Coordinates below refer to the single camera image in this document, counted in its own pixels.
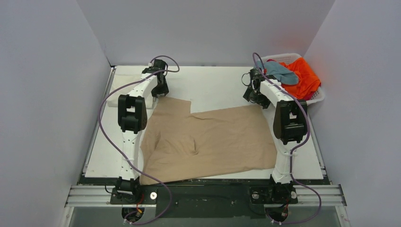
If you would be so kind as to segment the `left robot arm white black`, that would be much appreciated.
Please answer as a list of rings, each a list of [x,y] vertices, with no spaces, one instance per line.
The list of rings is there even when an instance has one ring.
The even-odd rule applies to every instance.
[[[118,97],[117,122],[122,131],[122,163],[113,195],[128,203],[138,203],[143,195],[139,183],[140,173],[132,168],[138,165],[140,138],[148,122],[147,110],[154,108],[157,90],[166,85],[168,69],[164,60],[152,60],[141,73],[143,82]]]

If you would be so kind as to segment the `tan t shirt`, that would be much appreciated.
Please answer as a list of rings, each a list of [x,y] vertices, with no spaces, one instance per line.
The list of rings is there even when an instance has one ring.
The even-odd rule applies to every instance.
[[[159,99],[141,142],[142,185],[275,166],[277,151],[256,105],[191,113],[190,101]]]

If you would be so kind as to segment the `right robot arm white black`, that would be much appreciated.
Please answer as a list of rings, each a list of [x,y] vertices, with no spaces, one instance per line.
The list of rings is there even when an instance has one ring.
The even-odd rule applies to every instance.
[[[260,68],[248,72],[250,82],[243,98],[266,109],[274,107],[271,133],[277,157],[267,188],[251,190],[254,203],[289,204],[296,201],[293,188],[293,158],[309,138],[307,103],[290,95],[272,75]]]

